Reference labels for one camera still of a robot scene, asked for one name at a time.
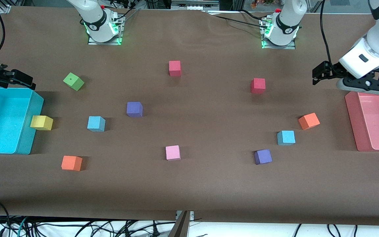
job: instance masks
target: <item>purple cube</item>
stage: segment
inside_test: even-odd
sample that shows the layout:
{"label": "purple cube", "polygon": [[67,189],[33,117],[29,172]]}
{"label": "purple cube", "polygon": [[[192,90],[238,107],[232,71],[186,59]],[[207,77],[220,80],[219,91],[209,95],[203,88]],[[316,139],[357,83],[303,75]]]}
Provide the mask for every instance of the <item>purple cube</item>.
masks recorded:
{"label": "purple cube", "polygon": [[143,105],[140,102],[128,102],[127,115],[132,118],[143,117]]}
{"label": "purple cube", "polygon": [[254,154],[255,156],[255,164],[256,165],[261,165],[261,164],[266,164],[270,163],[273,160],[271,159],[271,153],[270,150],[258,150]]}

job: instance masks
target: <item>pink plastic container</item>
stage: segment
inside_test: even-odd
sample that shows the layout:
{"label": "pink plastic container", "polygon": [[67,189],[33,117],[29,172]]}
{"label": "pink plastic container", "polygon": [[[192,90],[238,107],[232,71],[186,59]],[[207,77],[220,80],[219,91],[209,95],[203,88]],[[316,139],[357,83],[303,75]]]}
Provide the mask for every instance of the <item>pink plastic container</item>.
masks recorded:
{"label": "pink plastic container", "polygon": [[356,147],[379,151],[379,95],[350,92],[345,97]]}

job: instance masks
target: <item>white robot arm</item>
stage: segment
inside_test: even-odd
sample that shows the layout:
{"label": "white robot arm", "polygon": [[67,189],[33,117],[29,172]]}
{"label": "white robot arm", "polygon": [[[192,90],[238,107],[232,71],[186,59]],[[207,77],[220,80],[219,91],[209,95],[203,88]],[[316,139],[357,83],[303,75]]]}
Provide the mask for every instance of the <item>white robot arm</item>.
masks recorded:
{"label": "white robot arm", "polygon": [[107,42],[119,33],[118,13],[102,9],[97,0],[67,0],[77,9],[87,32],[97,42]]}
{"label": "white robot arm", "polygon": [[285,1],[282,11],[272,14],[272,26],[264,36],[275,45],[288,45],[296,37],[299,23],[306,12],[305,0]]}
{"label": "white robot arm", "polygon": [[368,0],[376,24],[335,65],[324,61],[313,70],[313,84],[322,79],[342,78],[341,90],[379,94],[379,0]]}

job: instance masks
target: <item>brown table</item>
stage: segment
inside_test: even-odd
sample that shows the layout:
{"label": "brown table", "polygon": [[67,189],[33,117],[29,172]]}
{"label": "brown table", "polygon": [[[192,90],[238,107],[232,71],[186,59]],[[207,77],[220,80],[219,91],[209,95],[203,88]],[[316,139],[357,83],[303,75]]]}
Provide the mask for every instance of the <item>brown table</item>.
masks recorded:
{"label": "brown table", "polygon": [[[0,62],[34,77],[42,114],[55,120],[37,131],[31,155],[0,155],[10,214],[173,219],[194,210],[203,221],[379,224],[379,153],[356,151],[336,80],[312,85],[326,59],[319,15],[304,17],[296,50],[261,49],[255,27],[199,11],[140,11],[121,46],[87,45],[75,9],[13,7],[3,18]],[[374,22],[324,21],[334,61]],[[181,60],[180,79],[168,76],[169,60]],[[86,83],[80,91],[62,82],[69,72]],[[250,94],[254,77],[266,78],[265,94]],[[143,118],[125,114],[128,101],[143,104]],[[321,125],[302,131],[297,118],[312,112]],[[106,118],[107,131],[87,130],[89,116]],[[281,130],[294,130],[296,144],[278,146]],[[168,145],[180,145],[181,161],[165,160]],[[255,165],[261,149],[272,163]],[[86,158],[86,170],[61,170],[64,155]]]}

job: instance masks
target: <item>white floor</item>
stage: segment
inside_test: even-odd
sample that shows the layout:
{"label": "white floor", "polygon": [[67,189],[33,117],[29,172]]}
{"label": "white floor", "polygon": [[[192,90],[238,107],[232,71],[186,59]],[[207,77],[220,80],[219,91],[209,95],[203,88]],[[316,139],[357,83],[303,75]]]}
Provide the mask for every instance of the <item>white floor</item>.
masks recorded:
{"label": "white floor", "polygon": [[[61,222],[56,224],[85,224],[86,222]],[[118,230],[125,222],[113,222],[113,227]],[[140,221],[133,225],[130,230],[138,229],[146,225],[151,225],[152,221]],[[159,225],[160,233],[171,230],[173,224]],[[191,222],[188,237],[293,237],[297,225],[296,224],[254,224],[254,223],[217,223],[217,222]],[[353,225],[337,225],[341,237],[353,237]],[[74,237],[80,227],[54,227],[44,225],[39,230],[47,237]],[[86,228],[78,237],[88,237],[92,229]],[[109,237],[108,232],[101,231],[95,234],[95,237]],[[145,237],[147,232],[140,231],[133,235],[134,237]],[[358,227],[357,237],[379,237],[379,226],[360,225]],[[331,237],[327,231],[326,225],[303,224],[299,229],[297,237]]]}

